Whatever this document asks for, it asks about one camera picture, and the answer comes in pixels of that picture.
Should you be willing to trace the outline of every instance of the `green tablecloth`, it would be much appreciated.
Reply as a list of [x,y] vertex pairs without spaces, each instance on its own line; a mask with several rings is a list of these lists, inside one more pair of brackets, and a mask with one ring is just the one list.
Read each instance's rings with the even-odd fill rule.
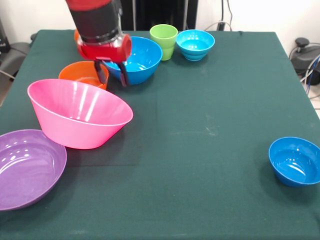
[[[320,239],[319,185],[286,187],[269,164],[279,137],[320,144],[318,116],[277,36],[212,34],[202,61],[177,49],[144,84],[110,79],[132,122],[102,147],[68,149],[44,199],[0,212],[0,240]],[[28,85],[81,59],[73,31],[40,31],[0,110],[0,133],[39,129]]]

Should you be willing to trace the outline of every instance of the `blue bowl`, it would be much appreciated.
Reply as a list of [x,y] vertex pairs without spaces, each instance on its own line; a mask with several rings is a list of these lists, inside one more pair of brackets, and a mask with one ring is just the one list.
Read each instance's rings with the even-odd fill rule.
[[320,182],[320,149],[299,137],[283,137],[269,148],[269,159],[279,180],[290,187]]
[[[141,84],[154,74],[163,52],[156,42],[148,38],[132,36],[131,40],[131,56],[124,62],[124,65],[128,74],[129,83],[131,85]],[[115,63],[105,62],[104,64],[113,76],[121,80],[120,69]]]
[[200,61],[215,45],[215,38],[206,31],[186,30],[176,37],[182,55],[189,61]]

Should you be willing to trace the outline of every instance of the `green cup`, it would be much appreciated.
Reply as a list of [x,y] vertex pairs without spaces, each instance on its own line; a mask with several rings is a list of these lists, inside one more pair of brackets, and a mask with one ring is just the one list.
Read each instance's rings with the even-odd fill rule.
[[150,29],[151,39],[162,48],[162,61],[169,60],[174,53],[177,35],[178,30],[168,24],[155,25]]

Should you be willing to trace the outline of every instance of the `bowl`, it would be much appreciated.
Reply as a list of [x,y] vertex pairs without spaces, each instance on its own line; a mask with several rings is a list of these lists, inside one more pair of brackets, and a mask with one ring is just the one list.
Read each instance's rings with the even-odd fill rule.
[[75,42],[75,43],[78,42],[79,36],[80,36],[80,34],[79,34],[79,32],[78,32],[78,29],[74,30],[73,38],[74,38],[74,42]]
[[[132,36],[131,40],[132,53],[124,65],[129,83],[135,85],[143,83],[154,74],[161,61],[163,51],[156,42],[148,38]],[[120,69],[115,63],[105,62],[105,65],[113,76],[121,80]]]
[[30,206],[60,179],[66,148],[41,130],[25,129],[0,136],[0,211]]
[[302,187],[320,182],[320,149],[299,137],[283,137],[269,148],[275,175],[285,185]]
[[[108,79],[109,72],[106,66],[101,64],[101,69],[106,79]],[[58,78],[78,81],[96,86],[101,89],[107,89],[107,84],[102,84],[99,81],[99,77],[97,75],[95,64],[93,61],[74,62],[62,69]]]
[[44,134],[74,149],[103,145],[133,118],[122,99],[79,81],[38,80],[27,93]]
[[202,30],[182,31],[176,37],[182,55],[189,61],[200,61],[215,45],[215,38],[208,32]]

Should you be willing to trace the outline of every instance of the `orange object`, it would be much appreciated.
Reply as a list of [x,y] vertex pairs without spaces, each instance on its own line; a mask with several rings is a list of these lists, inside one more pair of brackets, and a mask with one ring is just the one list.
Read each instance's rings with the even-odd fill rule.
[[78,38],[79,38],[79,32],[78,32],[78,30],[76,29],[76,30],[74,30],[74,35],[73,35],[73,37],[74,37],[74,41],[75,41],[75,43],[77,43],[78,42]]
[[[107,68],[101,64],[101,69],[106,79],[108,79],[109,72]],[[78,61],[66,66],[60,72],[59,79],[74,80],[101,89],[107,89],[107,84],[100,83],[93,61]]]

